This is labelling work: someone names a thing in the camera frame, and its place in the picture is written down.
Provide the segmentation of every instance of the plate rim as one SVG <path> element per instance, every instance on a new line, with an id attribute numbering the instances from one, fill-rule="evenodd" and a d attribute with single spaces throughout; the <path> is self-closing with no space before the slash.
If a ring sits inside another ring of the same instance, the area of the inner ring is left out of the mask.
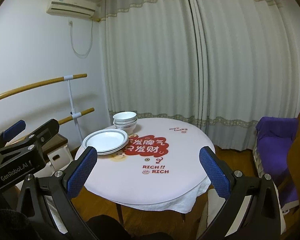
<path id="1" fill-rule="evenodd" d="M 111 150 L 108 150 L 108 151 L 100 151 L 100 152 L 98 152 L 97 151 L 97 153 L 106 153 L 106 152 L 109 152 L 109 151 L 113 151 L 113 150 L 115 150 L 115 149 L 118 149 L 118 148 L 120 148 L 122 145 L 124 145 L 126 142 L 129 142 L 129 138 L 127 139 L 127 140 L 125 140 L 122 144 L 120 144 L 118 147 L 116 147 L 116 148 L 114 148 L 114 149 L 111 149 Z"/>
<path id="2" fill-rule="evenodd" d="M 122 142 L 119 146 L 117 146 L 117 147 L 115 147 L 115 148 L 112 148 L 112 149 L 109 149 L 109 150 L 107 150 L 107 151 L 99 151 L 100 153 L 112 151 L 112 150 L 114 150 L 114 149 L 120 147 L 122 144 L 124 144 L 124 143 L 126 142 L 126 140 L 129 140 L 129 136 L 128 136 L 128 134 L 127 134 L 124 130 L 115 129 L 115 128 L 101 129 L 101 130 L 95 131 L 95 132 L 93 132 L 93 133 L 87 135 L 87 136 L 84 138 L 84 140 L 82 141 L 82 146 L 83 146 L 83 148 L 84 148 L 84 149 L 87 148 L 86 143 L 87 143 L 87 141 L 88 141 L 91 137 L 93 137 L 93 136 L 96 135 L 96 134 L 103 133 L 103 132 L 117 132 L 117 133 L 120 133 L 120 134 L 123 135 L 124 140 L 123 140 L 123 142 Z"/>
<path id="3" fill-rule="evenodd" d="M 97 152 L 97 154 L 98 154 L 98 155 L 109 155 L 109 154 L 115 153 L 115 152 L 117 152 L 117 151 L 123 149 L 124 147 L 126 147 L 126 145 L 127 145 L 128 143 L 129 143 L 129 140 L 128 140 L 124 145 L 122 145 L 121 147 L 118 147 L 118 149 L 115 149 L 115 150 L 109 151 L 109 152 L 105 152 L 105 153 L 100 153 L 100 154 Z"/>

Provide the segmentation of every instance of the metal screw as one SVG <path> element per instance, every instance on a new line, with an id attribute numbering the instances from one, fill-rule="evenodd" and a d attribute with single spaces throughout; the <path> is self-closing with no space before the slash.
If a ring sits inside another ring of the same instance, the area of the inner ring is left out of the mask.
<path id="1" fill-rule="evenodd" d="M 56 172 L 54 173 L 54 176 L 56 176 L 56 177 L 58 178 L 58 177 L 62 176 L 62 174 L 63 174 L 62 171 L 56 171 Z"/>
<path id="2" fill-rule="evenodd" d="M 268 173 L 266 173 L 266 174 L 265 174 L 265 178 L 268 179 L 268 180 L 270 180 L 270 179 L 271 179 L 271 175 L 268 174 Z"/>
<path id="3" fill-rule="evenodd" d="M 33 178 L 33 175 L 32 175 L 32 174 L 26 175 L 26 180 L 31 180 L 32 178 Z"/>
<path id="4" fill-rule="evenodd" d="M 234 175 L 235 175 L 236 177 L 241 177 L 241 176 L 242 176 L 242 172 L 241 172 L 241 171 L 235 171 L 235 172 L 234 172 Z"/>

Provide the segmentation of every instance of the cartoon face print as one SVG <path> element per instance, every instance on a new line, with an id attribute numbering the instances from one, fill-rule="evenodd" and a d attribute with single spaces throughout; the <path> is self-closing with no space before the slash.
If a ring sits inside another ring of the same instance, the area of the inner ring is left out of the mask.
<path id="1" fill-rule="evenodd" d="M 112 160 L 114 162 L 123 162 L 125 159 L 127 159 L 126 154 L 122 150 L 119 150 L 119 151 L 111 154 L 110 160 Z"/>

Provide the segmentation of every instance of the black pants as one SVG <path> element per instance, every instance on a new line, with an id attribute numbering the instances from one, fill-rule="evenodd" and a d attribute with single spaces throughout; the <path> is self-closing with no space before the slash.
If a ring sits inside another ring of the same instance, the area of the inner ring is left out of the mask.
<path id="1" fill-rule="evenodd" d="M 90 218 L 86 224 L 99 240 L 173 240 L 161 232 L 132 238 L 117 220 L 106 215 Z M 72 240 L 69 233 L 65 235 Z"/>

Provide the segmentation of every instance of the air conditioner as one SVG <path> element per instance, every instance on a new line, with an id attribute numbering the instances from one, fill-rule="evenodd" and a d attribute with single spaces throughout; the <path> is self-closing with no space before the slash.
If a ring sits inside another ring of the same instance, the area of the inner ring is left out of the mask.
<path id="1" fill-rule="evenodd" d="M 50 0 L 47 13 L 78 18 L 91 18 L 97 4 L 86 0 Z"/>

